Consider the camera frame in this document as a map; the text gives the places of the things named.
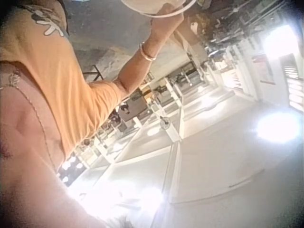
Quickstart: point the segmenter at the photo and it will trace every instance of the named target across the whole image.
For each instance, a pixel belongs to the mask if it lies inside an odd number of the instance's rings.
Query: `poster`
[[[259,76],[261,83],[267,83],[275,85],[274,77],[271,67],[269,65],[266,54],[252,57],[257,75]]]

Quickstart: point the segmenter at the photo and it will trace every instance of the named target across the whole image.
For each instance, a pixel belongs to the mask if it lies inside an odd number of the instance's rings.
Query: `cartoon print on shirt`
[[[50,35],[52,35],[53,32],[58,31],[59,35],[61,37],[64,37],[64,34],[61,31],[61,28],[57,24],[55,24],[53,21],[51,21],[49,18],[43,17],[42,11],[35,10],[34,14],[32,15],[32,18],[39,25],[49,25],[48,29],[44,32],[45,36],[50,36]]]
[[[43,33],[45,36],[50,36],[54,33],[57,33],[61,37],[68,37],[65,29],[61,28],[60,26],[60,19],[53,11],[34,5],[22,5],[19,7],[31,12],[31,17],[36,22],[36,24],[48,26],[47,30],[45,30]]]

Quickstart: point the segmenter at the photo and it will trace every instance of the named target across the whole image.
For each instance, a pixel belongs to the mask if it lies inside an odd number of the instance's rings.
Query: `orange t-shirt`
[[[112,82],[86,83],[58,12],[27,5],[16,7],[8,18],[0,32],[0,61],[19,62],[30,72],[68,156],[119,104],[120,91]]]

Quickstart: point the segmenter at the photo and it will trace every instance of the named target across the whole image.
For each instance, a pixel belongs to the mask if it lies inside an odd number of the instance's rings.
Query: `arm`
[[[69,196],[41,151],[16,129],[1,126],[1,224],[5,219],[7,227],[105,228]]]
[[[172,12],[174,7],[165,4],[159,11],[159,15]],[[166,43],[171,34],[183,21],[183,15],[176,15],[170,18],[159,18],[152,20],[151,35],[143,45],[145,54],[156,57],[162,46]],[[146,60],[138,50],[135,55],[124,65],[118,78],[114,81],[121,91],[121,98],[130,95],[146,77],[151,66],[151,61]]]

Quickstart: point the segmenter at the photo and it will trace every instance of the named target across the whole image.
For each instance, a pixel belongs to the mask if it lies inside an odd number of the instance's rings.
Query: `yellow shirt sleeve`
[[[89,136],[92,136],[120,104],[121,92],[113,82],[92,82],[89,86],[93,99],[92,107],[88,110],[89,119],[93,125]]]

